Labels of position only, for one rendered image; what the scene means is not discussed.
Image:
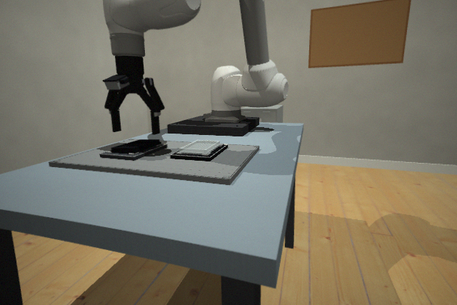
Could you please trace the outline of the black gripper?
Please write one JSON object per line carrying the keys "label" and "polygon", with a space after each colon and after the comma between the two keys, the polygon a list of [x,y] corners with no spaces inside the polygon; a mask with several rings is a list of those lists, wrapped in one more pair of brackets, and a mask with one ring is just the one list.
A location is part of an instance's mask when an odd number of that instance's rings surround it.
{"label": "black gripper", "polygon": [[[152,134],[160,134],[159,116],[165,109],[152,78],[143,78],[144,60],[140,56],[115,56],[116,73],[129,74],[130,84],[120,90],[109,90],[105,109],[109,109],[113,132],[121,131],[119,107],[127,94],[137,93],[151,110]],[[144,88],[146,86],[146,89]],[[148,93],[149,95],[148,95]],[[113,103],[112,103],[113,102]]]}

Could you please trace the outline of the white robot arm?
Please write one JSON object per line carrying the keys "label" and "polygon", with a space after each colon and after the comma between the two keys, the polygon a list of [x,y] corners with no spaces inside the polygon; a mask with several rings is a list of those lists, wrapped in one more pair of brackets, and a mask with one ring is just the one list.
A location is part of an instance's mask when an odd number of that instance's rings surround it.
{"label": "white robot arm", "polygon": [[[215,70],[211,80],[212,112],[203,115],[205,122],[239,123],[246,119],[241,115],[242,106],[274,106],[288,94],[286,77],[269,59],[264,0],[239,3],[247,64],[242,75],[235,66]],[[144,57],[144,32],[190,22],[198,14],[201,0],[103,0],[103,6],[111,53]],[[107,90],[120,90],[130,81],[129,74],[103,80]]]}

